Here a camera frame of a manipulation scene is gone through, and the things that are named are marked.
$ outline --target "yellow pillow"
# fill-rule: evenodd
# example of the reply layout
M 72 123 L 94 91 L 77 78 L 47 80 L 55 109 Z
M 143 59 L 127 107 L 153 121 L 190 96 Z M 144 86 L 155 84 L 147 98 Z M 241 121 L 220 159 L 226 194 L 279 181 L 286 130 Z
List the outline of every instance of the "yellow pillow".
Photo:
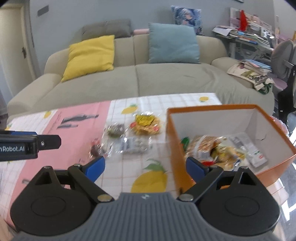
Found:
M 84 40 L 70 45 L 69 49 L 69 60 L 62 82 L 114 69 L 114 35 Z

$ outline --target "floral pillow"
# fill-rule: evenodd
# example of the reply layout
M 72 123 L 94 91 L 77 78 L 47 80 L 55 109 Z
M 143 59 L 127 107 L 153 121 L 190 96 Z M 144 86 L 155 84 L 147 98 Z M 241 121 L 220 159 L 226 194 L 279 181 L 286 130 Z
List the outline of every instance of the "floral pillow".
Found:
M 171 6 L 175 24 L 187 25 L 194 28 L 196 35 L 204 35 L 202 30 L 201 9 Z

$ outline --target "door handle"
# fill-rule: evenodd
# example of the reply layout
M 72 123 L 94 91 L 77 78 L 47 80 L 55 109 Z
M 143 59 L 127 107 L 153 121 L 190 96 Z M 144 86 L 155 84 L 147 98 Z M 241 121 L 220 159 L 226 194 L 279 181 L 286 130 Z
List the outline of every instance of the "door handle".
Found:
M 23 54 L 24 58 L 27 57 L 27 51 L 26 51 L 25 47 L 22 48 L 22 54 Z

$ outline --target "lemon print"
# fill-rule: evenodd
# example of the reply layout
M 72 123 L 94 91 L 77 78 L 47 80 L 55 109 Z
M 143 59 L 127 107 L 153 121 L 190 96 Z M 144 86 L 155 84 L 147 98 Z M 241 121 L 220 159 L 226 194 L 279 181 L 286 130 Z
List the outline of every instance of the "lemon print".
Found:
M 9 124 L 6 128 L 5 131 L 9 131 L 9 129 L 11 128 L 12 124 Z
M 136 104 L 131 104 L 129 107 L 123 109 L 121 114 L 126 115 L 126 114 L 132 114 L 138 109 L 138 106 Z
M 209 97 L 207 97 L 207 96 L 200 97 L 200 102 L 206 102 L 208 100 L 209 100 Z
M 143 173 L 134 181 L 131 188 L 132 193 L 165 192 L 168 176 L 161 163 L 156 160 L 153 161 L 156 163 L 151 163 L 145 168 L 151 171 Z
M 51 111 L 46 111 L 45 114 L 44 114 L 43 119 L 48 118 L 51 115 L 51 113 L 52 113 Z

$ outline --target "door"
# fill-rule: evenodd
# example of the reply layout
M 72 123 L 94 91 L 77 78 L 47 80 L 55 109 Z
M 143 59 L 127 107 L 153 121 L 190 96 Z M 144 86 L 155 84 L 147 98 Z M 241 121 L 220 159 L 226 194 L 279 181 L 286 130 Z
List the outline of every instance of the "door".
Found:
M 23 39 L 21 8 L 0 9 L 0 56 L 12 96 L 33 81 Z

